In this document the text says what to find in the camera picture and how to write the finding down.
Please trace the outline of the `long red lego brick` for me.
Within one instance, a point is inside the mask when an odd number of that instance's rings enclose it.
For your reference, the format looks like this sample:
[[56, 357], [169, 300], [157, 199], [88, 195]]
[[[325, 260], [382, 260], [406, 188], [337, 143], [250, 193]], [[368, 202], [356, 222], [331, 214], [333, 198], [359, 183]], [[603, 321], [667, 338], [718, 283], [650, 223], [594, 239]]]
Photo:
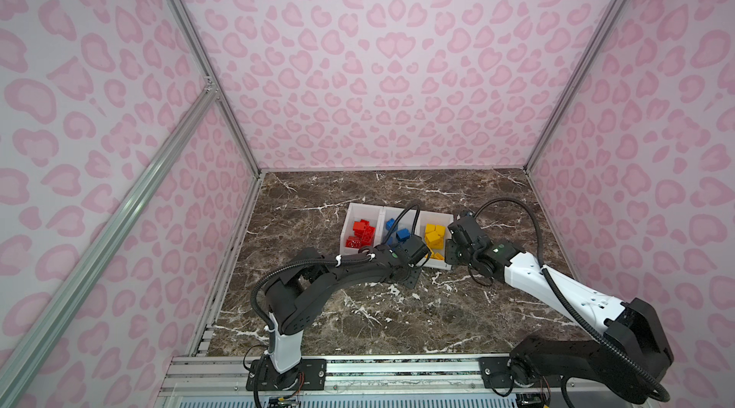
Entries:
[[352, 233], [346, 237], [345, 247], [360, 249], [374, 243], [376, 227], [365, 219], [356, 220], [352, 224]]

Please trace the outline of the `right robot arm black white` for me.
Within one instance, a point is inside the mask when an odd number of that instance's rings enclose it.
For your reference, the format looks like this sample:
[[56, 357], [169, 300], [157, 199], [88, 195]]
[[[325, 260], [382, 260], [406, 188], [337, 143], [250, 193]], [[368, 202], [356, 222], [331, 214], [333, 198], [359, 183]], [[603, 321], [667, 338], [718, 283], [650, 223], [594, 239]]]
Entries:
[[449, 245], [460, 264], [531, 295], [566, 316], [586, 341], [526, 337], [509, 354], [507, 371], [519, 385], [544, 377], [585, 379], [605, 385], [634, 404], [669, 400], [662, 379], [674, 362], [656, 310], [587, 287], [543, 264], [510, 241], [492, 241], [472, 215], [449, 225]]

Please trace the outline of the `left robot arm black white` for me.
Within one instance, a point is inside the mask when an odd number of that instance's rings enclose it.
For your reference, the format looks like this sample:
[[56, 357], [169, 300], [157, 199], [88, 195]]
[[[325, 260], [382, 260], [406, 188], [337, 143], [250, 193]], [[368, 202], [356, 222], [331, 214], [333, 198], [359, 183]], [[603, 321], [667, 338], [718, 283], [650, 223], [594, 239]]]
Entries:
[[365, 246], [329, 257], [303, 249], [289, 264], [261, 279], [251, 293], [253, 311], [269, 333], [267, 361], [279, 374], [302, 361], [302, 336], [334, 293], [362, 284], [414, 287], [431, 249], [411, 235], [393, 245]]

